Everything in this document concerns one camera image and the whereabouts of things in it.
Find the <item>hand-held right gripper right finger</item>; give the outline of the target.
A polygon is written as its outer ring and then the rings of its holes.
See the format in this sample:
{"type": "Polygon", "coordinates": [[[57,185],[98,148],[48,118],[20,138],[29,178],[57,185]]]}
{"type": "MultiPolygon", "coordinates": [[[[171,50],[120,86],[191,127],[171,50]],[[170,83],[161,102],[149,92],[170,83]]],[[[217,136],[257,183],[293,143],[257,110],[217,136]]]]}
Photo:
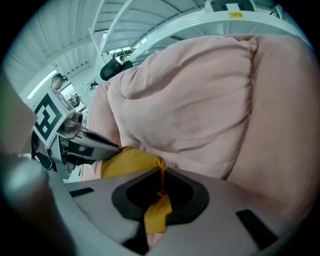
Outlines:
{"type": "Polygon", "coordinates": [[[292,226],[239,186],[168,168],[172,211],[149,256],[273,256],[292,226]]]}

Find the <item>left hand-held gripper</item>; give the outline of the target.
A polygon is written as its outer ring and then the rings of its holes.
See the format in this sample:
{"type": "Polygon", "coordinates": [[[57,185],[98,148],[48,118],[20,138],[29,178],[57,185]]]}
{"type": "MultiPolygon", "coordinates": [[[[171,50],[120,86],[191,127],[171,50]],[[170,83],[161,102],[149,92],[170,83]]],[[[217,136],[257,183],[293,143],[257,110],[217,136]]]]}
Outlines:
{"type": "Polygon", "coordinates": [[[48,171],[69,179],[79,158],[108,160],[120,153],[119,145],[83,127],[83,114],[56,90],[49,90],[32,109],[37,121],[31,135],[31,158],[48,171]]]}

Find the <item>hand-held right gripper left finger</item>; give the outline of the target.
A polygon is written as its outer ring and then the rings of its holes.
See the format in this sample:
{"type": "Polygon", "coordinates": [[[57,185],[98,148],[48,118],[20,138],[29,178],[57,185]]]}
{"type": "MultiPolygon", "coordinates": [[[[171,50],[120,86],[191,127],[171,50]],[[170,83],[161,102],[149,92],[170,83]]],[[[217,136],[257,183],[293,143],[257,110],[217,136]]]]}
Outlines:
{"type": "Polygon", "coordinates": [[[160,189],[159,168],[66,184],[66,221],[76,256],[161,256],[144,215],[160,189]]]}

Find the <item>orange cushion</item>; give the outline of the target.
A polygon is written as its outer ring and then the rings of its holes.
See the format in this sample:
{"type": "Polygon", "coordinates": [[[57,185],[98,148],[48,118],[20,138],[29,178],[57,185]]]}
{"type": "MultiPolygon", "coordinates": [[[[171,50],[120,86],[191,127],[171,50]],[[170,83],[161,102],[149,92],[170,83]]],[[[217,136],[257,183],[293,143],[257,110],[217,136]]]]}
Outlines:
{"type": "Polygon", "coordinates": [[[119,154],[101,162],[100,176],[110,178],[146,169],[160,168],[161,188],[144,214],[144,224],[147,234],[163,234],[166,231],[166,217],[172,212],[169,196],[164,189],[167,167],[165,160],[161,156],[132,146],[122,146],[120,149],[119,154]]]}

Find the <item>black office chair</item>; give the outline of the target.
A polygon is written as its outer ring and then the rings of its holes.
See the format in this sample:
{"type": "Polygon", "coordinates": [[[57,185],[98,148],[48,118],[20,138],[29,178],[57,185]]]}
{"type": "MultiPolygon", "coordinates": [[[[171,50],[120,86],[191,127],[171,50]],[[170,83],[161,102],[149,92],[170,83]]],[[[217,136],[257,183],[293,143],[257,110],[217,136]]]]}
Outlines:
{"type": "Polygon", "coordinates": [[[100,78],[103,81],[108,81],[117,74],[133,67],[133,63],[130,60],[126,60],[123,63],[121,63],[117,61],[116,56],[117,53],[114,53],[110,61],[107,64],[105,64],[100,70],[100,78]]]}

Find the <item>white metal rack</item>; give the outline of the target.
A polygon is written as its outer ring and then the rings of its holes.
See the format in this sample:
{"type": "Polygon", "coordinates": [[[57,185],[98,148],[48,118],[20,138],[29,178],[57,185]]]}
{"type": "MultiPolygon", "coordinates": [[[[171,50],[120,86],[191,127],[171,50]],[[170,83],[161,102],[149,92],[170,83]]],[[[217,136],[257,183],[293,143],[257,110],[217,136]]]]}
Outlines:
{"type": "Polygon", "coordinates": [[[131,49],[137,66],[177,42],[202,36],[307,37],[275,0],[101,0],[89,34],[107,62],[131,49]]]}

